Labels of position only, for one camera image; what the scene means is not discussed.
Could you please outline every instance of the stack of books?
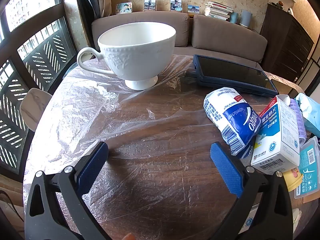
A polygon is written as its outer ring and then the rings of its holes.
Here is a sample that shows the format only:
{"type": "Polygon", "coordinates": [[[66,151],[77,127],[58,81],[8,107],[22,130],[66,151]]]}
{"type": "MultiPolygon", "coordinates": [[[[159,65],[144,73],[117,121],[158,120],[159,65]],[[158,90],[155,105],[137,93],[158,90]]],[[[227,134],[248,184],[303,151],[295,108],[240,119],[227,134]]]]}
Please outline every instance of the stack of books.
{"type": "Polygon", "coordinates": [[[220,20],[228,20],[230,18],[229,13],[233,12],[233,8],[218,2],[207,2],[205,4],[204,15],[214,17],[220,20]]]}

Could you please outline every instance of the sofa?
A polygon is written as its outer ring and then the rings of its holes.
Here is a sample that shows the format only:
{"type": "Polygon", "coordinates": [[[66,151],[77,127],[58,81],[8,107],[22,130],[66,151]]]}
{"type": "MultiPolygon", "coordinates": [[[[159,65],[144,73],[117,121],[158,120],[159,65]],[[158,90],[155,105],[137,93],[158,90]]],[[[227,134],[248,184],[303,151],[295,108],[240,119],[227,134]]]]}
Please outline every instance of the sofa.
{"type": "Polygon", "coordinates": [[[119,25],[133,22],[160,22],[175,28],[176,40],[173,54],[204,55],[220,58],[241,65],[262,69],[267,40],[261,35],[242,26],[186,13],[178,12],[134,12],[100,18],[92,23],[92,35],[97,50],[97,40],[105,31],[119,25]]]}

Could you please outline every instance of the red logo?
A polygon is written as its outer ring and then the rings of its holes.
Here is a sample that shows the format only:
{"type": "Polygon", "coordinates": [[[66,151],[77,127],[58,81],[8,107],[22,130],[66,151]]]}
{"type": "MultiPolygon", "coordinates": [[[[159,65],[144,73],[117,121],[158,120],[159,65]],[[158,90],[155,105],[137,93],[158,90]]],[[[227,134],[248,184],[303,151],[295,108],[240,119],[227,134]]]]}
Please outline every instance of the red logo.
{"type": "Polygon", "coordinates": [[[235,101],[239,102],[243,97],[241,95],[238,95],[234,98],[235,101]]]}
{"type": "Polygon", "coordinates": [[[265,109],[259,114],[260,117],[264,115],[266,111],[268,111],[275,103],[277,102],[277,97],[274,97],[273,100],[269,103],[269,105],[266,106],[265,109]]]}

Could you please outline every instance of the wooden cabinet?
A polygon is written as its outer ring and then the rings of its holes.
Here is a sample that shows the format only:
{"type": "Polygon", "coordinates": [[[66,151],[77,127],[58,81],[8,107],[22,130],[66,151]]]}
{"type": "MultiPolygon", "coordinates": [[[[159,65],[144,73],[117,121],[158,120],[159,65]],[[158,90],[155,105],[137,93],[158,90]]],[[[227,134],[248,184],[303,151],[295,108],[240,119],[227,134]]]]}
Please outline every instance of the wooden cabinet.
{"type": "Polygon", "coordinates": [[[260,35],[268,41],[263,70],[295,82],[313,46],[308,33],[290,13],[268,4],[260,35]]]}

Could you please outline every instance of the white teacup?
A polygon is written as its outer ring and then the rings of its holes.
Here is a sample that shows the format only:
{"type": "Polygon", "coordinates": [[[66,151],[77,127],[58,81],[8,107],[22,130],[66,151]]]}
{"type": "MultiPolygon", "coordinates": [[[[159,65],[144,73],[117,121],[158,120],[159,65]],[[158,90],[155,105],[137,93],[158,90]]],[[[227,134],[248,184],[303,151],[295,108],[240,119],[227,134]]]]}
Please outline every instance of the white teacup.
{"type": "Polygon", "coordinates": [[[174,48],[176,30],[163,23],[137,22],[112,28],[101,34],[98,45],[79,51],[77,62],[85,70],[101,74],[116,74],[134,90],[154,86],[158,74],[168,65],[174,48]],[[105,59],[111,70],[86,66],[81,56],[90,52],[100,61],[105,59]]]}

